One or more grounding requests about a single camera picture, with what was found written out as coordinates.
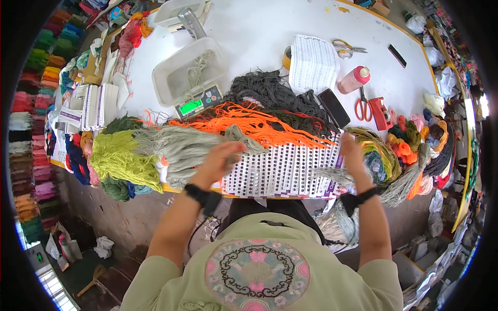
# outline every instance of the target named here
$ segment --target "red tape dispenser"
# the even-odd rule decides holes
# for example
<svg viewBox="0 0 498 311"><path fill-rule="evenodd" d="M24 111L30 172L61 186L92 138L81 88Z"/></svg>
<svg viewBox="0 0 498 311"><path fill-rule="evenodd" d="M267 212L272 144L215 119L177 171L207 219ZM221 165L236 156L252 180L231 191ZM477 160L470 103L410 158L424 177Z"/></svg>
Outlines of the red tape dispenser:
<svg viewBox="0 0 498 311"><path fill-rule="evenodd" d="M391 115L384 106L384 97L377 97L369 100L372 107L373 117L377 125L377 130L385 131L392 127Z"/></svg>

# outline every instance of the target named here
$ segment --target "plastic bottle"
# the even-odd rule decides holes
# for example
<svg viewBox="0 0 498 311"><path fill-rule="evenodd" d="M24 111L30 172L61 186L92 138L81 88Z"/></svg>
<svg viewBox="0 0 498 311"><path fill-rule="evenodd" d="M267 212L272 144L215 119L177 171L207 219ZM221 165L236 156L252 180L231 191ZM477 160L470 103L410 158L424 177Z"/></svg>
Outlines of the plastic bottle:
<svg viewBox="0 0 498 311"><path fill-rule="evenodd" d="M370 81L370 69L358 66L351 70L337 85L342 94L349 94Z"/></svg>

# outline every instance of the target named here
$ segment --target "white perforated plastic board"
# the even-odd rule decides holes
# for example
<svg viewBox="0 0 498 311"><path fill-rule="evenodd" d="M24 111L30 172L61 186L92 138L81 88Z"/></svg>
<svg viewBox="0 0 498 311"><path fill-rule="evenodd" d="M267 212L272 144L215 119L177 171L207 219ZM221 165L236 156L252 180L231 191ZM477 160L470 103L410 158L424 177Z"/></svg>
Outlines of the white perforated plastic board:
<svg viewBox="0 0 498 311"><path fill-rule="evenodd" d="M339 142L339 136L328 138ZM266 154L242 156L223 177L223 190L240 198L339 196L334 182L313 174L318 167L341 167L339 144L311 149L288 143L268 149Z"/></svg>

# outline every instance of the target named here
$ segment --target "pants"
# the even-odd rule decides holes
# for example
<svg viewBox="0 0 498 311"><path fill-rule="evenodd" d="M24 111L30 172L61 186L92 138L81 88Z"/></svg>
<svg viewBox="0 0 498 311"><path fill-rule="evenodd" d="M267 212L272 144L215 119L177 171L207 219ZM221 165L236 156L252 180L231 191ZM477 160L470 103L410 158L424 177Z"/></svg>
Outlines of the pants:
<svg viewBox="0 0 498 311"><path fill-rule="evenodd" d="M322 231L308 213L301 200L266 200L266 206L267 207L262 206L253 199L233 199L230 210L228 211L228 216L223 219L216 236L223 232L229 225L244 216L263 212L273 212L290 216L307 225L318 233L322 245L327 243Z"/></svg>

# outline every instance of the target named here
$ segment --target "scissors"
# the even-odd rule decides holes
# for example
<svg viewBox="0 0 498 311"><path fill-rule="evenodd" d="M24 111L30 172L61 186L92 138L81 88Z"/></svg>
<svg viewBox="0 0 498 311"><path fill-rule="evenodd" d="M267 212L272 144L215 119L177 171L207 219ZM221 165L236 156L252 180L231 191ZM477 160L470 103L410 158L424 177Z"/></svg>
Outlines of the scissors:
<svg viewBox="0 0 498 311"><path fill-rule="evenodd" d="M358 115L358 105L360 106L360 115ZM370 109L370 117L367 118L367 107ZM360 99L356 101L355 105L355 114L358 120L363 121L365 120L366 122L370 122L373 117L373 111L372 111L372 105L370 102L365 98L365 92L363 90L363 87L360 88Z"/></svg>
<svg viewBox="0 0 498 311"><path fill-rule="evenodd" d="M350 59L353 56L353 52L368 53L367 49L362 47L352 47L348 42L341 39L332 40L332 45L336 49L339 49L337 50L337 55L344 59Z"/></svg>

